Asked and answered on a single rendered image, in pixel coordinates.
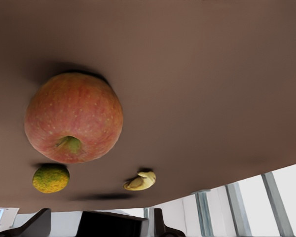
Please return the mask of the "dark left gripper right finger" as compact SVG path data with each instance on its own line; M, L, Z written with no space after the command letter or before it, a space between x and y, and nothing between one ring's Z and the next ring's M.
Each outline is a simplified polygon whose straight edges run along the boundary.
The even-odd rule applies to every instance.
M161 208L154 209L154 234L155 237L185 237L184 232L165 225Z

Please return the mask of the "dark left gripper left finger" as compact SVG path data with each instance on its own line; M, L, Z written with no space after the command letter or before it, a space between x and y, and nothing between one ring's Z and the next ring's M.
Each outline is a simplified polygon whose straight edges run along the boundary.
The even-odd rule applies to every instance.
M0 237L48 237L51 232L51 209L43 208L18 228L0 232Z

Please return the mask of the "black box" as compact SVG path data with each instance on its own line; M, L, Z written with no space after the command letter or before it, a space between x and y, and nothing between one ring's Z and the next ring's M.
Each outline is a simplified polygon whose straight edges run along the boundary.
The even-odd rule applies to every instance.
M146 220L118 213L83 211L75 237L140 237Z

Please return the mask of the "red apple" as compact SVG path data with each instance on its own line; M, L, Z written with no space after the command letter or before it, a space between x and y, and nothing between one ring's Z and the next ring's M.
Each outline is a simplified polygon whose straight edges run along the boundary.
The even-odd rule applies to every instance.
M83 163L108 153L118 141L123 110L102 79L63 73L52 77L31 99L24 129L30 144L60 163Z

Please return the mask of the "white printed sheet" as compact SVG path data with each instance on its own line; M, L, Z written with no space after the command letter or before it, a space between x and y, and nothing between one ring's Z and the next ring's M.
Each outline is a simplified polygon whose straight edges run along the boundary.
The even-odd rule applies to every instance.
M18 214L19 208L3 208L0 207L0 226L12 226L16 215Z

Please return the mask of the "pale yellow peeled banana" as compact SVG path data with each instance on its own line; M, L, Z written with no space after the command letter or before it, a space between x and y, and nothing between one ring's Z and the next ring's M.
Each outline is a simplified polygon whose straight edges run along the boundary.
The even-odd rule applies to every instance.
M150 188L156 182L156 174L153 171L138 172L137 177L127 181L123 188L129 191L142 191Z

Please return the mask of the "green yellow citrus fruit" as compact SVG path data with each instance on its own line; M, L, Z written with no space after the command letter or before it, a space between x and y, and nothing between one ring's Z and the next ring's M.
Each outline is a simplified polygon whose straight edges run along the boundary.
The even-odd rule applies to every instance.
M65 166L45 164L40 167L32 178L32 185L44 194L64 189L70 180L70 173Z

